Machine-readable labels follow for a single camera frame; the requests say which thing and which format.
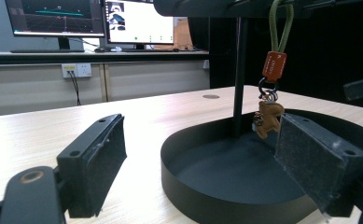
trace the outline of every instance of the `black metal pole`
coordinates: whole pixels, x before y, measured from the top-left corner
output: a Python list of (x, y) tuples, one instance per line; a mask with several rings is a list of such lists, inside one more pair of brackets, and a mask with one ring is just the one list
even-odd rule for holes
[(233, 135), (240, 136), (243, 109), (244, 74), (248, 19), (238, 18), (237, 22), (237, 50), (236, 50), (236, 78), (233, 108)]

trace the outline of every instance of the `monitor screen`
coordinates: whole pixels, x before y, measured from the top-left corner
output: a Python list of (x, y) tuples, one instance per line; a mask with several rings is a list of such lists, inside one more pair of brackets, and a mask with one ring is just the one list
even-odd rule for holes
[(174, 18), (163, 17), (152, 1), (105, 0), (108, 44), (173, 45)]
[(14, 36), (105, 37), (100, 0), (6, 0)]

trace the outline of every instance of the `keychain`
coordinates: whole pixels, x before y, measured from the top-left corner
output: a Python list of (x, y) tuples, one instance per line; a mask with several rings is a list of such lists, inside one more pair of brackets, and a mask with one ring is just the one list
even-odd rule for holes
[[(278, 132), (280, 129), (280, 122), (278, 117), (284, 113), (282, 105), (276, 103), (278, 99), (278, 79), (282, 76), (284, 66), (286, 64), (286, 42), (291, 30), (292, 21), (294, 19), (294, 8), (292, 5), (286, 5), (286, 25), (283, 35), (278, 44), (277, 28), (276, 28), (276, 11), (281, 2), (284, 0), (274, 0), (269, 13), (269, 25), (271, 30), (272, 50), (268, 52), (265, 64), (263, 66), (262, 75), (263, 79), (258, 84), (260, 92), (258, 103), (259, 110), (253, 117), (253, 130), (257, 132), (260, 138), (267, 138), (268, 132)], [(264, 91), (263, 84), (272, 83), (273, 89)]]

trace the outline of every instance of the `keyboard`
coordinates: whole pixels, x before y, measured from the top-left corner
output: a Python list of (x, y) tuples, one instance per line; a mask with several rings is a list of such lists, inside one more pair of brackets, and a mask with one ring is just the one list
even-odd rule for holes
[(83, 53), (83, 49), (13, 49), (11, 53)]
[(129, 53), (156, 53), (156, 52), (176, 52), (172, 49), (122, 49), (122, 52), (129, 52)]

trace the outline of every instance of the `wooden bear figurine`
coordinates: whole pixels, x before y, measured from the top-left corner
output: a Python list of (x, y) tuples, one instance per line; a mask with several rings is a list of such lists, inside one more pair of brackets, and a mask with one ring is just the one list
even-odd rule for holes
[(274, 101), (259, 102), (259, 112), (254, 117), (254, 126), (260, 138), (267, 138), (270, 131), (279, 132), (280, 122), (277, 118), (284, 111), (283, 106)]

